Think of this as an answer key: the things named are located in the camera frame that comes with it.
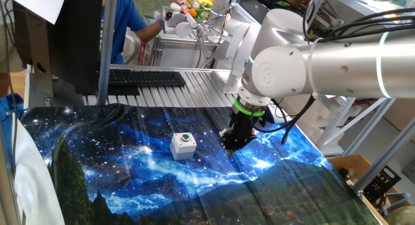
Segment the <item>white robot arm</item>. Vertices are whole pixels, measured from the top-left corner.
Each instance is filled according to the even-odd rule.
[[[300,17],[271,10],[247,59],[230,127],[220,132],[232,157],[255,139],[271,98],[298,94],[415,98],[415,30],[337,41],[303,40]]]

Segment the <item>white box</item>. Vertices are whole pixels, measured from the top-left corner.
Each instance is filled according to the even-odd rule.
[[[196,150],[196,140],[191,133],[173,134],[170,151],[174,160],[188,160]]]

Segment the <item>galaxy print tablecloth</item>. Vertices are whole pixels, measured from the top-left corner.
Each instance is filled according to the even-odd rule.
[[[21,122],[54,182],[65,223],[376,224],[330,163],[294,128],[227,158],[229,108],[112,104],[32,108]],[[173,133],[191,132],[191,160],[174,161]]]

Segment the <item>orange object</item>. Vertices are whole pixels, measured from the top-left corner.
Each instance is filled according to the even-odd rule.
[[[191,9],[189,10],[189,13],[190,13],[190,15],[191,15],[192,17],[196,17],[196,15],[197,15],[197,11],[196,11],[194,8],[191,8]]]
[[[186,15],[189,13],[189,11],[187,11],[184,7],[182,7],[182,13]]]
[[[296,215],[292,211],[287,211],[287,215],[290,219],[295,219]]]

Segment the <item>green ring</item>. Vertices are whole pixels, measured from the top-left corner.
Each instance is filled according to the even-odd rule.
[[[252,115],[252,112],[249,112],[248,110],[245,110],[241,105],[238,104],[237,99],[235,99],[235,102],[233,103],[235,105],[235,107],[241,111],[242,113],[244,113],[245,115]],[[261,117],[265,114],[265,110],[263,110],[261,113],[254,113],[254,117]]]

